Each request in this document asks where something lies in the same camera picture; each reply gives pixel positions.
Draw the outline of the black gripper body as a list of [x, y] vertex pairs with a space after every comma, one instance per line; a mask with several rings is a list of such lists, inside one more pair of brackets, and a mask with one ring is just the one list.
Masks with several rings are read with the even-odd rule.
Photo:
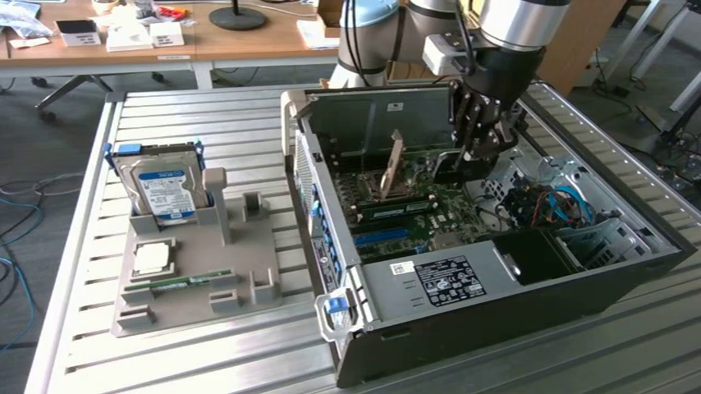
[[545, 54], [546, 47], [531, 52], [502, 47], [476, 49], [472, 73], [463, 75], [466, 86], [507, 109], [526, 91]]

